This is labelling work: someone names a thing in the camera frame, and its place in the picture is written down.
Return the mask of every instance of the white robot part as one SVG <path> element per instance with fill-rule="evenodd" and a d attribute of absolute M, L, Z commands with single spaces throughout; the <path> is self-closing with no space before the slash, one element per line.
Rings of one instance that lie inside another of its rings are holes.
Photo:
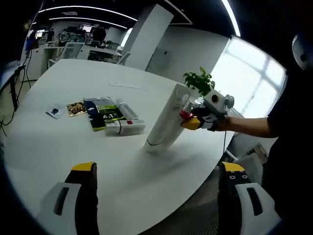
<path fill-rule="evenodd" d="M 216 90 L 212 90 L 204 99 L 203 104 L 210 111 L 210 115 L 202 117 L 206 123 L 212 123 L 219 118 L 223 118 L 234 106 L 235 99 L 230 95 L 223 96 Z"/>

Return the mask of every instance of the table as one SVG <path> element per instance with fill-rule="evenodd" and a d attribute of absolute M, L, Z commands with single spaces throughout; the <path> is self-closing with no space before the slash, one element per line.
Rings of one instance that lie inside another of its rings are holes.
<path fill-rule="evenodd" d="M 81 51 L 79 52 L 79 54 L 77 56 L 77 59 L 87 60 L 90 51 L 98 51 L 98 52 L 103 52 L 103 53 L 110 54 L 110 55 L 122 56 L 121 53 L 119 53 L 119 52 L 117 52 L 115 50 L 110 50 L 110 49 L 107 49 L 107 48 L 95 48 L 95 47 L 90 47 L 90 46 L 84 45 L 82 47 Z"/>
<path fill-rule="evenodd" d="M 9 178 L 31 214 L 37 215 L 40 200 L 74 165 L 90 161 L 98 168 L 100 234 L 138 234 L 182 205 L 218 163 L 224 132 L 184 130 L 161 156 L 143 152 L 175 84 L 145 71 L 86 60 L 60 60 L 47 70 L 21 102 L 5 147 Z M 107 137 L 92 131 L 87 115 L 70 117 L 63 110 L 56 120 L 45 114 L 54 103 L 101 96 L 124 99 L 145 120 L 145 133 Z M 227 133 L 226 146 L 232 136 Z"/>

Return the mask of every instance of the green leaves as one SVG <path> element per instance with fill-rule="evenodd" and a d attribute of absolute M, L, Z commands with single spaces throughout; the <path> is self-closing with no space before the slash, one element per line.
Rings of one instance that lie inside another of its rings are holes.
<path fill-rule="evenodd" d="M 203 74 L 203 75 L 206 75 L 206 71 L 205 71 L 205 69 L 204 69 L 204 68 L 202 68 L 201 66 L 200 66 L 200 71 L 202 72 L 202 74 Z"/>
<path fill-rule="evenodd" d="M 197 75 L 195 72 L 187 72 L 183 75 L 185 78 L 185 84 L 191 89 L 197 88 L 201 96 L 206 96 L 212 89 L 215 88 L 215 82 L 210 79 L 212 76 L 206 73 L 205 69 L 200 67 L 201 75 Z"/>

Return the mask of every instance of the white pillar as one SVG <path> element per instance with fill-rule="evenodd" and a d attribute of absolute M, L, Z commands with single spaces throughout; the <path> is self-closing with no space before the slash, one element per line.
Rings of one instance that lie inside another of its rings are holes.
<path fill-rule="evenodd" d="M 130 51 L 125 66 L 146 70 L 149 61 L 174 15 L 160 5 L 146 8 L 123 48 Z"/>

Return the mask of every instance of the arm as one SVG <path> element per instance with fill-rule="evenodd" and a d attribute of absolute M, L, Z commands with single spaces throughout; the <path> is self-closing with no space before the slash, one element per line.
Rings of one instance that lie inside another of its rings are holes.
<path fill-rule="evenodd" d="M 218 131 L 234 131 L 250 136 L 275 138 L 275 134 L 265 118 L 236 118 L 226 116 L 225 119 L 218 122 Z"/>

